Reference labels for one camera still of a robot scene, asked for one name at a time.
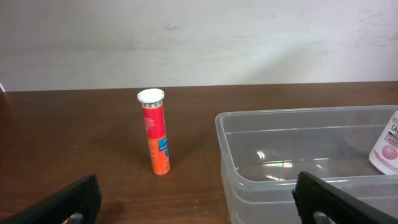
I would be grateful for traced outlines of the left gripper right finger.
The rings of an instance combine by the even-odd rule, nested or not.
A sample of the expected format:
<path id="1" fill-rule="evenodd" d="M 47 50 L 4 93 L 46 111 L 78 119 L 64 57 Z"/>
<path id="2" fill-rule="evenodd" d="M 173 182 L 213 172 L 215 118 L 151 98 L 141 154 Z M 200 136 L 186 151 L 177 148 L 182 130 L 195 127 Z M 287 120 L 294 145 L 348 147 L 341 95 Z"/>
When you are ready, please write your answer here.
<path id="1" fill-rule="evenodd" d="M 292 196 L 303 224 L 397 223 L 390 216 L 309 172 L 300 172 Z"/>

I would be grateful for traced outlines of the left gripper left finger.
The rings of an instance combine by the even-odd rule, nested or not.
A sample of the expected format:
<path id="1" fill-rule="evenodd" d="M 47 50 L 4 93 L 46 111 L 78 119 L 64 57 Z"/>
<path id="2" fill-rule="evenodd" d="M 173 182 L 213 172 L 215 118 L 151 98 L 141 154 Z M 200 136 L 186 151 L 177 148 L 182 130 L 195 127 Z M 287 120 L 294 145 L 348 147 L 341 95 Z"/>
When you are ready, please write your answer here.
<path id="1" fill-rule="evenodd" d="M 3 224 L 94 224 L 101 207 L 97 176 L 87 175 L 25 210 L 2 220 Z"/>

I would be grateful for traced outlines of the white spray bottle clear cap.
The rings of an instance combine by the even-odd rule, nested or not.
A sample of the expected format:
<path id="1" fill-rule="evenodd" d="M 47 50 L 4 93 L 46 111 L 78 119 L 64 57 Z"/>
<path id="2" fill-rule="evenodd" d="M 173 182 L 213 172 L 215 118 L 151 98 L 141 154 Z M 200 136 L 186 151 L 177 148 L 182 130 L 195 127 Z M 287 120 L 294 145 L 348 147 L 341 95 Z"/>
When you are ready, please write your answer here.
<path id="1" fill-rule="evenodd" d="M 369 153 L 371 164 L 386 175 L 397 174 L 397 111 Z"/>

